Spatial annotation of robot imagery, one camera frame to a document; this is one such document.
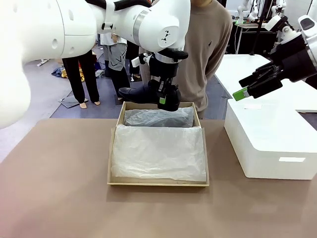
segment black shoe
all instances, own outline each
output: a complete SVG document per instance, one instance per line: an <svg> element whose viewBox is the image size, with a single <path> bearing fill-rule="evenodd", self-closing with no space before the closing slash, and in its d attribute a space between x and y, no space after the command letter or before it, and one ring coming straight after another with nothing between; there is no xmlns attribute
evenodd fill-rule
<svg viewBox="0 0 317 238"><path fill-rule="evenodd" d="M139 88L120 88L119 94L126 100L133 103L157 104L159 109L174 112L178 110L180 104L180 92L177 85L169 85L165 89L165 99L161 98L158 93L160 83L151 80L147 85Z"/></svg>

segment white box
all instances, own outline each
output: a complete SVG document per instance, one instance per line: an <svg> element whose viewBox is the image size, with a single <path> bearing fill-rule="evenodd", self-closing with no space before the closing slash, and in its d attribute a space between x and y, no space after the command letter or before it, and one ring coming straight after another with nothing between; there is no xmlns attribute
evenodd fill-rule
<svg viewBox="0 0 317 238"><path fill-rule="evenodd" d="M312 180L317 131L277 101L228 100L225 129L248 178Z"/></svg>

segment plastic bag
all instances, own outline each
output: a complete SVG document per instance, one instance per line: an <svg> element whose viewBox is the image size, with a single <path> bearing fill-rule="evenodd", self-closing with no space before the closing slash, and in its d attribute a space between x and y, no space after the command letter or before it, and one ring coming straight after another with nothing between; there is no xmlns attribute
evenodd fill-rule
<svg viewBox="0 0 317 238"><path fill-rule="evenodd" d="M118 125L111 172L115 177L206 181L202 129Z"/></svg>
<svg viewBox="0 0 317 238"><path fill-rule="evenodd" d="M124 115L124 125L151 127L193 127L194 109L179 108L175 112L164 110L127 110Z"/></svg>

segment green tab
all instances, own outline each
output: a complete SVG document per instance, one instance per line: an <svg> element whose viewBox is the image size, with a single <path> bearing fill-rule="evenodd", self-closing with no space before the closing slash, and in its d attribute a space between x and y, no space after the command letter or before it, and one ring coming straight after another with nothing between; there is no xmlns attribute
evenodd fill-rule
<svg viewBox="0 0 317 238"><path fill-rule="evenodd" d="M165 105L166 98L159 98L159 103Z"/></svg>
<svg viewBox="0 0 317 238"><path fill-rule="evenodd" d="M238 92L235 92L233 94L233 98L236 100L236 101L240 101L244 98L246 98L246 96L244 95L244 92L246 92L248 90L248 88L244 88L244 89L241 89L240 91Z"/></svg>

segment table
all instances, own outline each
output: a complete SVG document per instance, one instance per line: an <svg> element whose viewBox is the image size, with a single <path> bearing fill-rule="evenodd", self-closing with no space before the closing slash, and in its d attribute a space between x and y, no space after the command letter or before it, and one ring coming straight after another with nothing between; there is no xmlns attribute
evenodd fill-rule
<svg viewBox="0 0 317 238"><path fill-rule="evenodd" d="M114 119L38 123L0 164L4 238L314 238L317 179L249 179L221 120L203 120L209 188L110 187Z"/></svg>
<svg viewBox="0 0 317 238"><path fill-rule="evenodd" d="M233 93L242 89L239 81L251 75L258 67L269 63L260 55L225 55L215 73L216 78L230 98ZM295 110L314 112L317 110L317 90L303 81L292 83L289 79L282 80L283 87L258 99L244 99L253 102L261 100L277 101Z"/></svg>

